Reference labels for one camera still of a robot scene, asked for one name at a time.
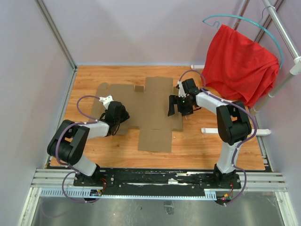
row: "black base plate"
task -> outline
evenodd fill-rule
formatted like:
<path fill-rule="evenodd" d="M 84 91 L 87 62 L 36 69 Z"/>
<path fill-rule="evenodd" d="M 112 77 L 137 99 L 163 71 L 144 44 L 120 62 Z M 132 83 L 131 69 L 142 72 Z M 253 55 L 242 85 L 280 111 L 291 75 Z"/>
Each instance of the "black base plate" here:
<path fill-rule="evenodd" d="M 188 170 L 169 171 L 167 169 L 108 169 L 102 168 L 103 178 L 108 182 L 104 194 L 110 195 L 155 195 L 155 196 L 203 196 L 205 188 L 241 188 L 239 175 L 225 183 L 217 184 L 213 173 L 189 174 Z M 90 178 L 77 175 L 74 186 L 103 186 Z"/>

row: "metal pole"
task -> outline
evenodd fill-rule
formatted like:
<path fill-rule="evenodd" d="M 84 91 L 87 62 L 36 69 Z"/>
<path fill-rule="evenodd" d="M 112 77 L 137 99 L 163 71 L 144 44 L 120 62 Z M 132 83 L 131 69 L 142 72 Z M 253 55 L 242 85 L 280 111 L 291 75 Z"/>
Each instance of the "metal pole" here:
<path fill-rule="evenodd" d="M 288 47 L 292 57 L 294 59 L 299 57 L 300 54 L 298 52 L 298 49 L 296 48 L 295 44 L 289 37 L 286 29 L 282 25 L 282 22 L 279 19 L 276 10 L 273 7 L 268 7 L 268 6 L 272 6 L 271 3 L 269 2 L 269 0 L 262 0 L 262 1 L 263 1 L 263 4 L 265 5 L 265 7 L 267 8 L 267 11 L 269 12 L 270 16 L 272 17 L 272 20 L 274 21 L 276 28 L 278 29 L 279 33 L 281 34 L 281 37 L 283 38 L 286 46 Z"/>
<path fill-rule="evenodd" d="M 276 12 L 276 10 L 273 7 L 269 7 L 272 6 L 269 2 L 269 0 L 262 0 L 263 4 L 265 5 L 267 11 L 269 12 L 269 15 L 271 17 L 271 19 L 274 21 L 276 28 L 278 29 L 279 33 L 281 34 L 281 37 L 283 38 L 287 48 L 289 49 L 292 57 L 295 59 L 300 57 L 299 51 L 296 48 L 295 44 L 293 43 L 293 41 L 291 40 L 291 38 L 289 37 L 286 29 L 284 28 L 284 26 L 282 25 L 281 20 L 278 17 L 278 14 Z M 284 78 L 283 81 L 281 81 L 277 86 L 275 86 L 271 92 L 264 97 L 264 99 L 251 111 L 251 113 L 253 115 L 255 115 L 256 113 L 258 113 L 260 111 L 260 109 L 266 105 L 266 103 L 273 98 L 293 77 L 295 77 L 297 74 L 300 73 L 300 62 L 295 62 L 295 65 L 290 72 L 287 74 L 287 76 Z"/>
<path fill-rule="evenodd" d="M 243 16 L 245 14 L 245 11 L 246 11 L 246 8 L 247 8 L 249 2 L 250 2 L 250 0 L 245 0 L 244 4 L 243 4 L 243 6 L 242 6 L 242 8 L 240 10 L 240 13 L 239 13 L 240 16 Z M 234 24 L 234 28 L 233 29 L 235 31 L 237 30 L 237 28 L 238 28 L 238 26 L 240 24 L 240 21 L 241 21 L 241 19 L 237 19 L 236 23 Z"/>
<path fill-rule="evenodd" d="M 75 64 L 74 60 L 72 59 L 70 52 L 68 51 L 60 33 L 58 32 L 58 29 L 48 11 L 45 3 L 43 2 L 43 0 L 35 0 L 35 2 L 37 3 L 41 13 L 43 14 L 47 24 L 49 25 L 50 30 L 52 31 L 53 35 L 55 36 L 57 43 L 61 47 L 61 50 L 63 51 L 64 55 L 66 56 L 67 60 L 69 61 L 70 66 L 75 71 L 77 68 L 77 65 Z"/>
<path fill-rule="evenodd" d="M 284 3 L 285 0 L 277 0 L 274 4 L 274 7 L 276 9 L 276 12 L 278 12 L 278 10 L 280 9 L 280 7 L 282 6 L 282 3 Z M 266 18 L 266 20 L 263 23 L 263 27 L 268 29 L 268 27 L 270 26 L 270 24 L 272 23 L 272 18 L 270 16 L 270 14 L 268 15 L 268 17 Z M 260 42 L 260 40 L 262 39 L 262 37 L 264 36 L 265 32 L 264 30 L 260 29 L 260 31 L 258 32 L 256 38 L 254 39 L 255 42 Z"/>
<path fill-rule="evenodd" d="M 252 109 L 251 114 L 256 115 L 260 109 L 266 105 L 266 103 L 274 97 L 295 75 L 291 74 L 290 72 L 287 74 L 287 76 L 284 78 L 283 81 L 281 81 L 278 85 L 276 85 L 272 91 L 266 95 L 263 100 L 255 107 Z"/>

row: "red wire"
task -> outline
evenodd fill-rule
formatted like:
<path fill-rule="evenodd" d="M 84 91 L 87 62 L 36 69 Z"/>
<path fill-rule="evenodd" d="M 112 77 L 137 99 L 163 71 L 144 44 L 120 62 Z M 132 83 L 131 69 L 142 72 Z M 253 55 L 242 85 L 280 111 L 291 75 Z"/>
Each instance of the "red wire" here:
<path fill-rule="evenodd" d="M 103 192 L 104 192 L 104 190 L 105 190 L 106 187 L 107 187 L 107 180 L 104 179 L 104 178 L 101 178 L 100 180 L 103 181 Z"/>

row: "metal floor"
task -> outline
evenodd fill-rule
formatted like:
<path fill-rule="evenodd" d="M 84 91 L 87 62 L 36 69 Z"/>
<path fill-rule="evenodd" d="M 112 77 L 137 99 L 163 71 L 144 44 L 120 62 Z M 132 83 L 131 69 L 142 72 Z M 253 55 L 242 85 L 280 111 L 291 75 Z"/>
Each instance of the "metal floor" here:
<path fill-rule="evenodd" d="M 284 225 L 273 192 L 244 192 L 226 208 L 214 201 L 176 200 L 174 208 L 169 207 L 170 203 L 163 200 L 101 199 L 94 204 L 81 204 L 66 198 L 40 198 L 32 226 Z"/>

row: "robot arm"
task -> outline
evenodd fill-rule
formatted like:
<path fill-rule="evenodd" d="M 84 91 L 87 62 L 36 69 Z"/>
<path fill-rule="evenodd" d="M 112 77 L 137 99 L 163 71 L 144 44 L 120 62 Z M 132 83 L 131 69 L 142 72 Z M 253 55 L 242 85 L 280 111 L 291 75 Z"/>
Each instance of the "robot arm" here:
<path fill-rule="evenodd" d="M 247 114 L 237 107 L 229 105 L 227 103 L 229 101 L 214 98 L 208 90 L 205 92 L 199 90 L 193 79 L 178 82 L 177 88 L 179 95 L 169 97 L 168 116 L 174 114 L 174 105 L 177 105 L 182 116 L 193 114 L 193 106 L 204 107 L 217 116 L 218 132 L 222 139 L 222 152 L 214 166 L 214 176 L 217 182 L 229 181 L 236 173 L 234 165 L 240 150 L 237 145 L 245 140 L 252 131 Z M 234 103 L 245 108 L 241 101 Z M 237 119 L 232 121 L 231 117 L 237 117 Z"/>
<path fill-rule="evenodd" d="M 115 135 L 121 123 L 129 119 L 129 114 L 121 102 L 114 101 L 112 96 L 100 97 L 106 108 L 99 121 L 91 124 L 81 124 L 71 127 L 63 136 L 59 145 L 58 157 L 71 165 L 80 173 L 92 180 L 99 181 L 100 167 L 83 155 L 86 141 L 94 137 Z M 55 157 L 55 149 L 63 131 L 73 124 L 73 121 L 64 120 L 47 147 L 47 153 Z"/>

